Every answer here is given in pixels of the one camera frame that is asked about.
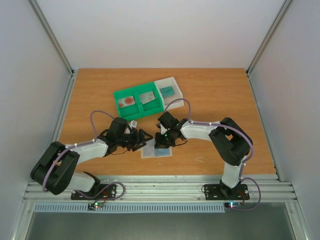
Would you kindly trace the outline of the beige card holder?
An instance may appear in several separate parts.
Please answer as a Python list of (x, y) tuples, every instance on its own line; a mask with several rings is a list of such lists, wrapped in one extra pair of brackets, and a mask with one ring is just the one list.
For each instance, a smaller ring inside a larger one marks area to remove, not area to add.
[(156, 141), (151, 139), (146, 142), (146, 145), (141, 148), (140, 156), (142, 159), (147, 158), (163, 158), (172, 157), (172, 148), (155, 148)]

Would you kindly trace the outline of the white card magnetic stripe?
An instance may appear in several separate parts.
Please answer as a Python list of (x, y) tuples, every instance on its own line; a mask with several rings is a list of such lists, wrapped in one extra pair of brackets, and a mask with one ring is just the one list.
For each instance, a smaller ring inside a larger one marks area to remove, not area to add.
[(144, 92), (144, 93), (141, 93), (140, 95), (139, 95), (139, 99), (140, 99), (140, 102), (141, 102), (141, 104), (142, 105), (145, 105), (145, 104), (147, 104), (147, 103), (150, 103), (150, 102), (152, 102), (152, 101), (154, 101), (155, 99), (150, 99), (150, 98), (147, 98), (147, 93), (148, 92)]

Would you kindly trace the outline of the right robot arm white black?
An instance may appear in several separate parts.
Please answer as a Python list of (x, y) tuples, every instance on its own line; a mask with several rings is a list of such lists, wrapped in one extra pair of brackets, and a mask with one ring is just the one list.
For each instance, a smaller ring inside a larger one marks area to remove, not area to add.
[(156, 148), (176, 147), (176, 140), (198, 139), (212, 142), (224, 161), (219, 191), (224, 199), (234, 197), (241, 184), (243, 168), (254, 152), (251, 138), (229, 117), (222, 121), (203, 122), (184, 118), (178, 120), (169, 112), (158, 118)]

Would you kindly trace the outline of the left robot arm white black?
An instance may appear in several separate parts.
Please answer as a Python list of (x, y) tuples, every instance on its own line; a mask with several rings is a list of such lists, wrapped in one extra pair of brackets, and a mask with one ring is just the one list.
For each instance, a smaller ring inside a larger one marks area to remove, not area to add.
[(96, 199), (101, 193), (99, 180), (88, 172), (77, 173), (77, 165), (112, 155), (119, 147), (134, 152), (152, 139), (143, 129), (133, 128), (125, 119), (116, 117), (108, 129), (90, 141), (69, 145), (59, 141), (51, 143), (31, 170), (30, 177), (45, 192), (59, 195), (65, 190), (81, 191), (89, 199)]

